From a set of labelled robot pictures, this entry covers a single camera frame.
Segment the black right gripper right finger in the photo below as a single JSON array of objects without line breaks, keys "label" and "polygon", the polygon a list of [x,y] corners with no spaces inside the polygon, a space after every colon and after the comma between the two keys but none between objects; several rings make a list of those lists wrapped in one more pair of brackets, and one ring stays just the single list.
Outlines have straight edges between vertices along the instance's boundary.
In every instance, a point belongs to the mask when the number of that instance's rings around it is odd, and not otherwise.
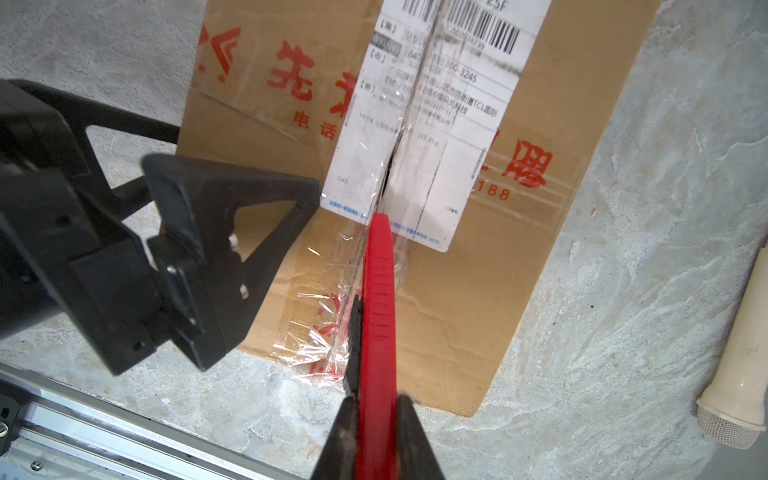
[{"label": "black right gripper right finger", "polygon": [[445,476],[408,395],[398,395],[396,416],[398,478],[444,480]]}]

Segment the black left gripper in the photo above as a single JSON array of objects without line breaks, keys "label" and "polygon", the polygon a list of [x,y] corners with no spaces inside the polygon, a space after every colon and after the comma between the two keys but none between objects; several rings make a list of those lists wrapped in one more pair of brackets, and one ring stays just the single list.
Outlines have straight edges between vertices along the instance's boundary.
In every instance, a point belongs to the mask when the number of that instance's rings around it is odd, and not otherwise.
[{"label": "black left gripper", "polygon": [[[87,134],[92,126],[169,144],[180,132],[41,83],[1,83],[1,334],[64,313],[119,375],[167,339],[159,325],[164,297],[174,344],[206,371],[247,336],[319,207],[319,182],[150,154],[141,162],[145,179],[111,187]],[[161,290],[141,240],[125,225],[150,194],[163,226],[148,241]],[[237,211],[280,201],[294,205],[241,257]]]}]

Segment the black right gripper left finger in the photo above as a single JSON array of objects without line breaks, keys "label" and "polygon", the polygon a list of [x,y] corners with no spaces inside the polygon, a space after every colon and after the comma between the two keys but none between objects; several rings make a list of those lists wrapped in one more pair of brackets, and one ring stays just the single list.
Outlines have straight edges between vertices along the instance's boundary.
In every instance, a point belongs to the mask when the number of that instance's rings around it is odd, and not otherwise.
[{"label": "black right gripper left finger", "polygon": [[339,408],[311,480],[353,480],[358,437],[358,402],[346,397]]}]

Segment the red utility knife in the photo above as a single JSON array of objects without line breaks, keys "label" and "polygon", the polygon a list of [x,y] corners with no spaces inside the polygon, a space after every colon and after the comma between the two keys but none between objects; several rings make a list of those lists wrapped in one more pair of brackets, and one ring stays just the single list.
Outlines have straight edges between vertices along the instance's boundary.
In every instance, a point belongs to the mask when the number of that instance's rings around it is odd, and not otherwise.
[{"label": "red utility knife", "polygon": [[372,216],[363,261],[357,435],[352,477],[395,479],[396,319],[394,250],[387,215]]}]

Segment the brown cardboard express box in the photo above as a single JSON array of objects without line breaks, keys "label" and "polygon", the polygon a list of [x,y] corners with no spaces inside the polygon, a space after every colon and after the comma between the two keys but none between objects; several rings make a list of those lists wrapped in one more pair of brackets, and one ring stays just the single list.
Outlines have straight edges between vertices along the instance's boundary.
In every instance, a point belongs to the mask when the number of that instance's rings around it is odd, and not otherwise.
[{"label": "brown cardboard express box", "polygon": [[211,1],[181,155],[314,178],[321,205],[240,347],[335,381],[375,212],[399,388],[474,415],[655,1]]}]

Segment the wooden rolling pin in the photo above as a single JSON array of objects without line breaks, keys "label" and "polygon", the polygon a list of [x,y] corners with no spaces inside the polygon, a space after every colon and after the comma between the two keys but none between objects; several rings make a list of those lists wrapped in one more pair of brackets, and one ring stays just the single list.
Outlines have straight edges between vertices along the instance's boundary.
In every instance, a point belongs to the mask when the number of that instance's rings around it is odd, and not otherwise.
[{"label": "wooden rolling pin", "polygon": [[696,401],[699,428],[731,448],[766,431],[767,249],[757,254],[713,381]]}]

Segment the aluminium mounting rail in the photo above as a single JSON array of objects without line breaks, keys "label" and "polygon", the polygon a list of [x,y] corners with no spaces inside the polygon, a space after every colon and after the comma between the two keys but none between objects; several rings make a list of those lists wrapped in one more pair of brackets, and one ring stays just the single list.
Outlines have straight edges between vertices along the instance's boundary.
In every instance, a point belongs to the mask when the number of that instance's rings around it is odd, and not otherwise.
[{"label": "aluminium mounting rail", "polygon": [[1,367],[4,479],[288,479],[290,473],[49,380]]}]

